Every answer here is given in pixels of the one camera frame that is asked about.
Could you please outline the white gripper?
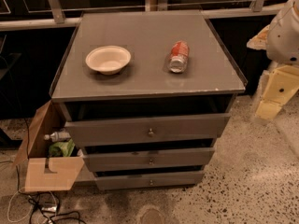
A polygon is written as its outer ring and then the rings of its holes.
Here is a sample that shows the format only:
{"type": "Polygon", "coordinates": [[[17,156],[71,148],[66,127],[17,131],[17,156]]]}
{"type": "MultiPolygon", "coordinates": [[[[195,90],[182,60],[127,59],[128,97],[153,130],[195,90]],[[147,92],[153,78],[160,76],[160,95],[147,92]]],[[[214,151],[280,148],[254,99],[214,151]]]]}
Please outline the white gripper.
{"type": "Polygon", "coordinates": [[[271,62],[258,82],[255,93],[258,107],[255,115],[260,119],[274,119],[298,91],[298,66],[271,62]]]}

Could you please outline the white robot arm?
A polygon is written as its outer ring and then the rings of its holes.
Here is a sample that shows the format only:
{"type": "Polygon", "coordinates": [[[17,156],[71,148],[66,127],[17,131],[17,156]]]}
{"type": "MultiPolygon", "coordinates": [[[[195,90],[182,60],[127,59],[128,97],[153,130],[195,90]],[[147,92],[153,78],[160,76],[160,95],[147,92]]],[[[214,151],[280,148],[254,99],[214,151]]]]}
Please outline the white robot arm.
{"type": "Polygon", "coordinates": [[[255,115],[273,119],[299,90],[299,0],[288,0],[276,17],[247,47],[265,50],[278,66],[268,73],[268,80],[255,115]]]}

